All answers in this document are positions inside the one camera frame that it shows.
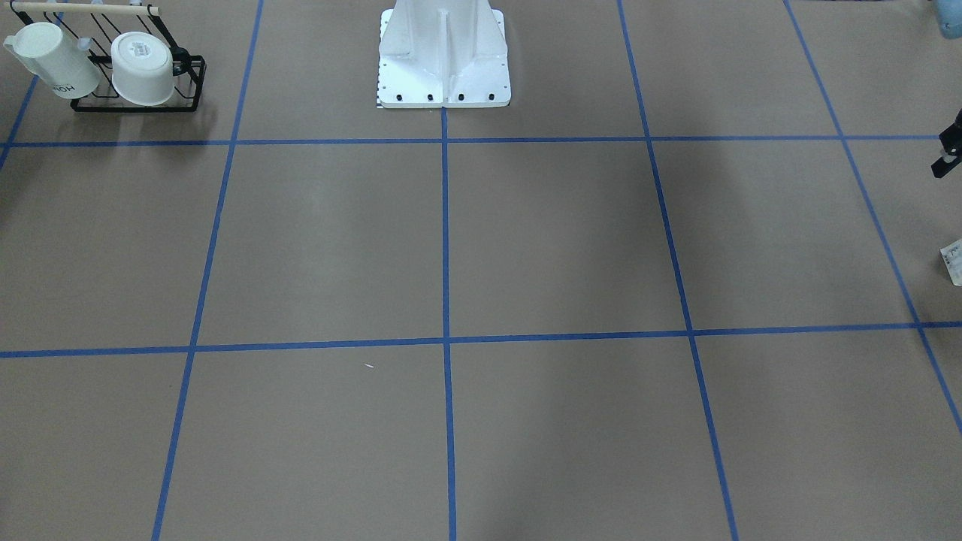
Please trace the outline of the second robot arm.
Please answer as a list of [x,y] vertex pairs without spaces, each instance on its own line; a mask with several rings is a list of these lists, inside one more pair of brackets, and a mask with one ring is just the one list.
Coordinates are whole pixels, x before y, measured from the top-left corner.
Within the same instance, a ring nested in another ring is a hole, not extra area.
[[[961,1],[934,1],[940,34],[946,40],[961,38]],[[948,127],[939,134],[940,157],[930,169],[936,179],[942,179],[960,164],[961,110]]]

